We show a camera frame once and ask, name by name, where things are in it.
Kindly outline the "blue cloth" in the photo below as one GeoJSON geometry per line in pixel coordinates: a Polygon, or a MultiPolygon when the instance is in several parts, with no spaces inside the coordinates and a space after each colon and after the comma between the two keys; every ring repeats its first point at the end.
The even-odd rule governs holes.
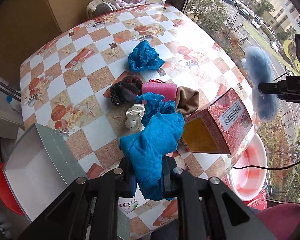
{"type": "Polygon", "coordinates": [[[119,143],[119,149],[133,167],[143,197],[154,201],[164,199],[159,185],[162,158],[177,150],[185,125],[183,115],[175,110],[175,102],[165,102],[164,98],[151,92],[137,96],[136,102],[146,101],[141,119],[144,129],[122,137],[119,143]]]}
{"type": "Polygon", "coordinates": [[[158,70],[164,63],[147,40],[140,42],[128,55],[128,67],[132,72],[158,70]]]}

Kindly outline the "light blue fluffy fabric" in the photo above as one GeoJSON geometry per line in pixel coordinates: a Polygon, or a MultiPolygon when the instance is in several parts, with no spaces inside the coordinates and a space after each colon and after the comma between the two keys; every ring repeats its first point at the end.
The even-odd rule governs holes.
{"type": "Polygon", "coordinates": [[[248,73],[248,79],[254,86],[252,89],[253,110],[262,122],[273,121],[279,107],[277,96],[266,94],[258,89],[261,83],[271,83],[274,79],[270,57],[261,48],[249,47],[245,49],[242,64],[248,73]]]}

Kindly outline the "white polka dot scrunchie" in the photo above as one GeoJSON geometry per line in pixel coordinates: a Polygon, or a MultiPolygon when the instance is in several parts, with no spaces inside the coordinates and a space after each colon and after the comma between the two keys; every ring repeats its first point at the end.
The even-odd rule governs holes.
{"type": "Polygon", "coordinates": [[[126,111],[126,127],[133,133],[138,133],[144,130],[142,118],[145,113],[144,104],[135,104],[126,111]]]}

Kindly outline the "tan brown sock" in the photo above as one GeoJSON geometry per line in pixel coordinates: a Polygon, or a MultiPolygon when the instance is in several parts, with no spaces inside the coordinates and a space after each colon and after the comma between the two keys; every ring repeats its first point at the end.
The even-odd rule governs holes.
{"type": "Polygon", "coordinates": [[[199,92],[187,87],[178,87],[175,98],[175,111],[190,115],[199,107],[199,92]]]}

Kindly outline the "small pink foam sponge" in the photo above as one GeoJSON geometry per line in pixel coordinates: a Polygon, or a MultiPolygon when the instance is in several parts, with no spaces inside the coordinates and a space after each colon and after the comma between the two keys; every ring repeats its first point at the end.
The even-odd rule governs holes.
{"type": "Polygon", "coordinates": [[[147,82],[142,84],[141,90],[142,94],[151,92],[164,96],[164,102],[168,100],[175,101],[177,85],[174,83],[147,82]]]}

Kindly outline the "dark knitted sock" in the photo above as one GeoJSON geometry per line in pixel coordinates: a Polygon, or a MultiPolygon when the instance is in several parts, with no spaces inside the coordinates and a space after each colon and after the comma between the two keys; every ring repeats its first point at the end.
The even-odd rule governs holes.
{"type": "Polygon", "coordinates": [[[126,76],[110,87],[110,101],[114,106],[134,102],[142,94],[143,82],[134,75],[126,76]]]}

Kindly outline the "red patterned carton box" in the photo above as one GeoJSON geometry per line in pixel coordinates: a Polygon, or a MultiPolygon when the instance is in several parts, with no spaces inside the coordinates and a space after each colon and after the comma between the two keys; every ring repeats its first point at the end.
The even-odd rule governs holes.
{"type": "Polygon", "coordinates": [[[185,119],[181,141],[188,152],[235,155],[252,128],[251,117],[233,88],[185,119]]]}

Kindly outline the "pink white plastic basin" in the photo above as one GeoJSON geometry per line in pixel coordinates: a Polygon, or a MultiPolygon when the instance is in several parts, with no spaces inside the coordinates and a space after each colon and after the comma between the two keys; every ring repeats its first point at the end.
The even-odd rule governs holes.
{"type": "Polygon", "coordinates": [[[254,135],[237,163],[226,175],[230,189],[244,202],[253,200],[266,180],[267,155],[258,134],[254,135]]]}

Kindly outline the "grey open storage box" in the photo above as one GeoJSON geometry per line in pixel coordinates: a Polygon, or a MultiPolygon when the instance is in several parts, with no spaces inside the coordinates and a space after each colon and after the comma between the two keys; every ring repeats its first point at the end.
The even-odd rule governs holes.
{"type": "Polygon", "coordinates": [[[32,124],[17,141],[3,171],[30,222],[75,179],[87,175],[61,133],[39,124],[32,124]]]}

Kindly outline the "checkered patterned tablecloth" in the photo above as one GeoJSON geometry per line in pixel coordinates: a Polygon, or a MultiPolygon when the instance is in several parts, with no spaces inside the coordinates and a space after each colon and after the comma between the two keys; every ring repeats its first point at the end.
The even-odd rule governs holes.
{"type": "Polygon", "coordinates": [[[83,170],[98,177],[123,156],[119,140],[136,93],[161,94],[177,109],[207,108],[198,128],[221,132],[230,154],[171,153],[194,176],[224,177],[254,136],[251,87],[226,52],[175,7],[150,4],[94,18],[54,38],[20,68],[25,127],[56,129],[83,170]]]}

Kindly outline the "red plastic stool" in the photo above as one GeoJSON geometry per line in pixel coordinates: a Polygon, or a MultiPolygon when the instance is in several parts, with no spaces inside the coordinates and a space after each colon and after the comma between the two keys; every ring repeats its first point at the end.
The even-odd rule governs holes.
{"type": "Polygon", "coordinates": [[[15,200],[15,197],[13,196],[12,191],[9,188],[7,180],[4,176],[4,165],[5,162],[0,164],[0,200],[13,213],[23,216],[24,213],[21,210],[17,201],[15,200]]]}

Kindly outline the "chair with clothes pile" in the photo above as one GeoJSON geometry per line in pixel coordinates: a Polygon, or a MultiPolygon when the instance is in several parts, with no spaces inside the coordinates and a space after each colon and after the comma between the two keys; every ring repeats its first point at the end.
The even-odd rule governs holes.
{"type": "Polygon", "coordinates": [[[146,0],[94,0],[87,5],[87,17],[90,20],[109,12],[138,5],[145,5],[146,3],[146,0]]]}

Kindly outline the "red handled mop poles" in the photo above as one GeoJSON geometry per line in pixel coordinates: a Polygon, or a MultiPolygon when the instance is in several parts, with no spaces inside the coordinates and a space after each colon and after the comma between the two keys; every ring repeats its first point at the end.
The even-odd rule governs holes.
{"type": "Polygon", "coordinates": [[[21,102],[21,94],[14,90],[13,88],[5,85],[3,82],[0,81],[0,91],[8,96],[11,96],[14,100],[21,102]]]}

